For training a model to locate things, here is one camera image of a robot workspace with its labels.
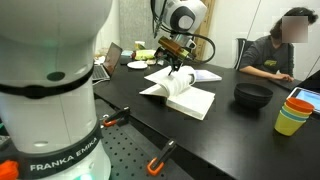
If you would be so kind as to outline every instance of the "black bowl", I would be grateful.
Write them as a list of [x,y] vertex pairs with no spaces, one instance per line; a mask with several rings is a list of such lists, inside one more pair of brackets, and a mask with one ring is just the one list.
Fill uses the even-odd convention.
[[255,98],[271,98],[273,96],[273,92],[270,89],[256,84],[239,83],[236,85],[236,89]]
[[236,102],[251,109],[260,109],[266,106],[270,102],[272,95],[273,92],[271,90],[249,83],[237,84],[234,90]]
[[252,96],[250,94],[246,94],[246,93],[243,93],[241,92],[240,90],[238,89],[235,89],[234,90],[234,93],[236,93],[237,95],[239,96],[242,96],[244,98],[248,98],[248,99],[252,99],[252,100],[256,100],[256,101],[270,101],[270,99],[272,97],[257,97],[257,96]]

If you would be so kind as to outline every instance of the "person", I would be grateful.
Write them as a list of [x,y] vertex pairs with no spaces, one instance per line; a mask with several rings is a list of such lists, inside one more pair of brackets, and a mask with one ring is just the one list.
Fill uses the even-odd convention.
[[317,19],[318,15],[312,10],[292,8],[277,21],[270,35],[254,41],[243,53],[239,70],[259,77],[293,81],[294,47],[291,43],[300,42],[300,37],[308,33],[308,25]]

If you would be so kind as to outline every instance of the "white plate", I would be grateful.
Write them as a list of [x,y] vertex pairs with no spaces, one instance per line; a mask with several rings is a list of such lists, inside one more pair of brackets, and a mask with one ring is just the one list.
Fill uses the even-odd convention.
[[148,65],[144,61],[130,62],[127,64],[127,66],[132,69],[145,69],[148,67]]

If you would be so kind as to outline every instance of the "dark shirt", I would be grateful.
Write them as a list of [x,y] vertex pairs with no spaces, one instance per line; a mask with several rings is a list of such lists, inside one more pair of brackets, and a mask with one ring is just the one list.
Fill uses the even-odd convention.
[[275,49],[270,36],[261,37],[243,53],[240,69],[252,66],[262,71],[289,74],[293,77],[293,45],[282,43]]

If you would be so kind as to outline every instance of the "black table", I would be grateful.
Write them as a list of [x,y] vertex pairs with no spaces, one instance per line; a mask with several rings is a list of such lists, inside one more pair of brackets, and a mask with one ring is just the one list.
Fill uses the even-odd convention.
[[[195,66],[222,77],[220,82],[194,85],[216,94],[206,118],[200,121],[139,95],[152,85],[143,77],[159,69],[118,66],[110,82],[95,86],[95,93],[116,107],[129,106],[131,117],[166,138],[175,138],[180,147],[235,179],[320,179],[320,121],[308,120],[292,137],[273,128],[289,92],[234,69]],[[271,102],[259,111],[239,106],[233,91],[240,82],[268,87],[274,92]]]

